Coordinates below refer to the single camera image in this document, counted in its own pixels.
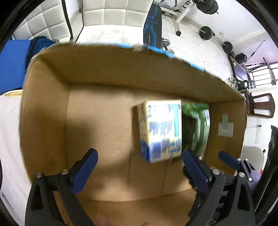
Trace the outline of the person's hand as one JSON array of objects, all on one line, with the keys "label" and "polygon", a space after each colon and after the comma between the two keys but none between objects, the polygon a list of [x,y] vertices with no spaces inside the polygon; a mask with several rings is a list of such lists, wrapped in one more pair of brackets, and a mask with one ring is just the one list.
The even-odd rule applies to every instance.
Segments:
[{"label": "person's hand", "polygon": [[143,225],[143,226],[151,226],[152,224],[150,222],[143,221],[139,224],[139,222],[135,221],[135,223],[132,223],[130,221],[122,221],[122,220],[114,220],[109,219],[105,217],[102,214],[98,214],[96,220],[94,221],[95,225],[101,225],[101,226],[112,226],[112,225]]}]

